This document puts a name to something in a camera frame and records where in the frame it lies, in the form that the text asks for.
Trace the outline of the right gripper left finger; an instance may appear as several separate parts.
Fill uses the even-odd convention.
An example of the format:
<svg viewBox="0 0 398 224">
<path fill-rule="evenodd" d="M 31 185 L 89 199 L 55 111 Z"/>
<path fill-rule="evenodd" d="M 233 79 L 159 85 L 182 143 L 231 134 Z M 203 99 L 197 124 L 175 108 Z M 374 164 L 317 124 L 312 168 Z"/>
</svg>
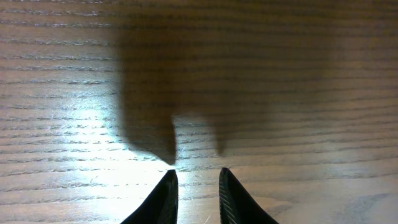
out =
<svg viewBox="0 0 398 224">
<path fill-rule="evenodd" d="M 168 170 L 143 203 L 121 224 L 176 224 L 178 179 Z"/>
</svg>

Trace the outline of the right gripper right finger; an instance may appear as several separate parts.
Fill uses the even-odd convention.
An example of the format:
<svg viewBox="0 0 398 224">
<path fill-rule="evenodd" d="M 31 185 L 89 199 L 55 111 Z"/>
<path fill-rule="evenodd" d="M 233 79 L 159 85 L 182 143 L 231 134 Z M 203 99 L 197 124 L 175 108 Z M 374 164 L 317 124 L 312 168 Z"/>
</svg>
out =
<svg viewBox="0 0 398 224">
<path fill-rule="evenodd" d="M 279 224 L 226 167 L 220 172 L 219 197 L 221 224 Z"/>
</svg>

